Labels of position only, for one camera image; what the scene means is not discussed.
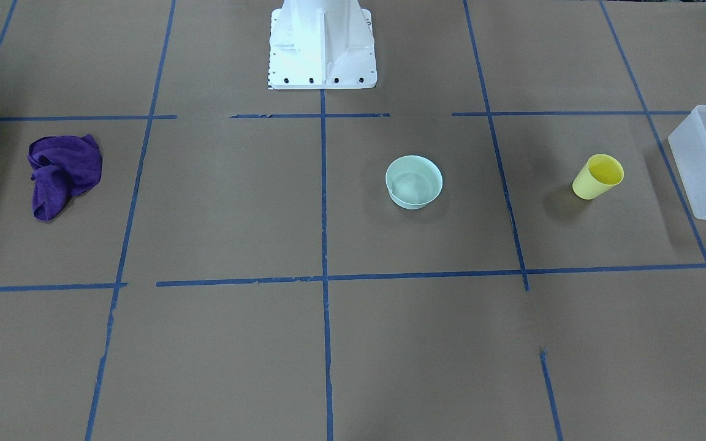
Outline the light green bowl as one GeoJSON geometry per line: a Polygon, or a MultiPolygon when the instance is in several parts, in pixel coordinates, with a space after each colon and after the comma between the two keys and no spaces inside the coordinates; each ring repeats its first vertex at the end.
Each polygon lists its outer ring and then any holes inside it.
{"type": "Polygon", "coordinates": [[[432,203],[442,192],[444,179],[439,167],[429,159],[409,154],[389,164],[385,184],[392,203],[416,210],[432,203]]]}

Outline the white pedestal column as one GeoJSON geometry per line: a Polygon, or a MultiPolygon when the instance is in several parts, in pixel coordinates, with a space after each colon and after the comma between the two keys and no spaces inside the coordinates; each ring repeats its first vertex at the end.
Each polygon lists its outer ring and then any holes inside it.
{"type": "Polygon", "coordinates": [[[378,83],[373,17],[358,1],[285,1],[271,12],[269,44],[269,89],[378,83]]]}

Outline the yellow plastic cup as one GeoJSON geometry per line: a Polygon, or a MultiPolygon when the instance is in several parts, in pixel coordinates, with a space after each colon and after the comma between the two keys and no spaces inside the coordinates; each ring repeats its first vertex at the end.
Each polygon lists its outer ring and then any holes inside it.
{"type": "Polygon", "coordinates": [[[572,182],[572,192],[579,198],[591,200],[619,185],[624,179],[624,168],[608,154],[594,154],[581,168],[572,182]]]}

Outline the purple cloth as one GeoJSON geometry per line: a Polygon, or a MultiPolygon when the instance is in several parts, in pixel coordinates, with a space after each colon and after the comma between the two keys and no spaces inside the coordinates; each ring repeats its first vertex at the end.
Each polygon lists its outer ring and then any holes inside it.
{"type": "Polygon", "coordinates": [[[29,145],[27,159],[34,182],[32,213],[42,222],[52,221],[71,198],[102,179],[102,153],[91,134],[42,137],[29,145]]]}

